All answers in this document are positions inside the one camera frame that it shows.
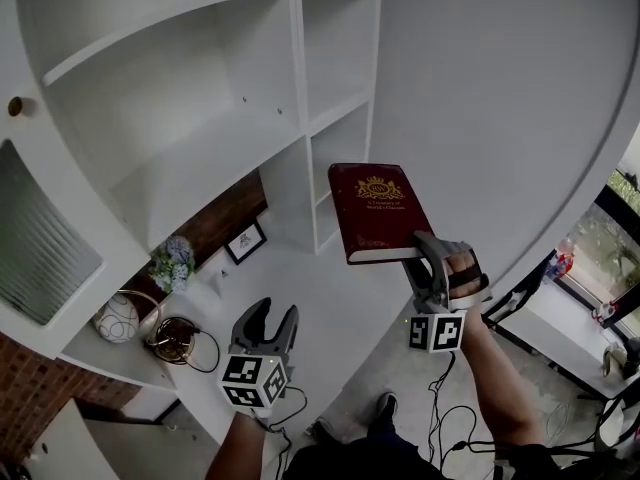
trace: gold emblem on book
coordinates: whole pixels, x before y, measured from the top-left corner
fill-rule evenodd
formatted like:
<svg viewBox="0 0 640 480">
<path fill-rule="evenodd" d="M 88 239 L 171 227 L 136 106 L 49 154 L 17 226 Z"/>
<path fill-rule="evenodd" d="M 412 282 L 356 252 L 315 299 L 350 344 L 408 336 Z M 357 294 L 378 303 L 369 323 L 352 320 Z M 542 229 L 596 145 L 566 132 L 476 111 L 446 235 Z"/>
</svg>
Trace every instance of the gold emblem on book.
<svg viewBox="0 0 640 480">
<path fill-rule="evenodd" d="M 385 183 L 384 179 L 378 176 L 367 178 L 366 183 L 358 180 L 356 190 L 358 191 L 358 197 L 366 199 L 392 200 L 404 198 L 400 187 L 396 187 L 393 181 Z"/>
</svg>

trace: book cover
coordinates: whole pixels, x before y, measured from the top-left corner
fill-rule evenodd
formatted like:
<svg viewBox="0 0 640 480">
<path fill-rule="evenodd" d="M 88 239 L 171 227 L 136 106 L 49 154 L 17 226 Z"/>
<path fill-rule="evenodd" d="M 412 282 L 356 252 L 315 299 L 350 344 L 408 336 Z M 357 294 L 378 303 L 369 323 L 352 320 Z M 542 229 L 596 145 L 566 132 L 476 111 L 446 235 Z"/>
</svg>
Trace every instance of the book cover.
<svg viewBox="0 0 640 480">
<path fill-rule="evenodd" d="M 399 165 L 333 164 L 329 185 L 347 263 L 422 256 L 413 234 L 433 230 Z"/>
</svg>

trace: black shoe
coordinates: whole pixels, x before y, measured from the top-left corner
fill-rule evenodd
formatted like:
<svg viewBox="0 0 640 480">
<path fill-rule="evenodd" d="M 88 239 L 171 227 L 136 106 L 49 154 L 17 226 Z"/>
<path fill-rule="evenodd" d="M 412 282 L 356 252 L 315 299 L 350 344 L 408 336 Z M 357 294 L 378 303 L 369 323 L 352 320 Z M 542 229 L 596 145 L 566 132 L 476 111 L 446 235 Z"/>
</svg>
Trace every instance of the black shoe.
<svg viewBox="0 0 640 480">
<path fill-rule="evenodd" d="M 311 426 L 311 437 L 321 445 L 341 445 L 342 442 L 335 436 L 333 427 L 324 418 L 318 418 Z"/>
<path fill-rule="evenodd" d="M 378 398 L 376 407 L 376 420 L 384 414 L 393 422 L 393 418 L 398 412 L 398 398 L 396 397 L 396 394 L 393 391 L 387 391 L 386 393 L 383 393 Z"/>
</svg>

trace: white vase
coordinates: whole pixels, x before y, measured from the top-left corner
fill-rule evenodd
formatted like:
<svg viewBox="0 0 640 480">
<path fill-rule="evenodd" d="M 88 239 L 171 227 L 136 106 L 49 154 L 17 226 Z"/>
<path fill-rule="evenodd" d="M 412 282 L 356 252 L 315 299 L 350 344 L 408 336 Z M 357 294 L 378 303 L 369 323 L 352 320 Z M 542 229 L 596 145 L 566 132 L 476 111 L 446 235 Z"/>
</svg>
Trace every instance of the white vase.
<svg viewBox="0 0 640 480">
<path fill-rule="evenodd" d="M 135 306 L 120 294 L 109 299 L 91 320 L 100 336 L 112 343 L 129 341 L 140 326 Z"/>
</svg>

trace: cabinet knob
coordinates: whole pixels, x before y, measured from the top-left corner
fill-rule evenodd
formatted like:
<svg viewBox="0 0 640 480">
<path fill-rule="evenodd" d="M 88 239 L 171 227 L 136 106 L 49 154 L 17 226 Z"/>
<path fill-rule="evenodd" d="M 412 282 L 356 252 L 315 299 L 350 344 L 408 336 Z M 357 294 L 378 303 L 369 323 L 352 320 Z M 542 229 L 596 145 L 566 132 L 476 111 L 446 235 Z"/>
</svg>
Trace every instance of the cabinet knob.
<svg viewBox="0 0 640 480">
<path fill-rule="evenodd" d="M 22 112 L 22 98 L 20 98 L 19 96 L 11 98 L 11 101 L 9 101 L 9 105 L 7 105 L 7 111 L 9 112 L 9 115 L 11 117 L 20 115 L 20 113 Z"/>
</svg>

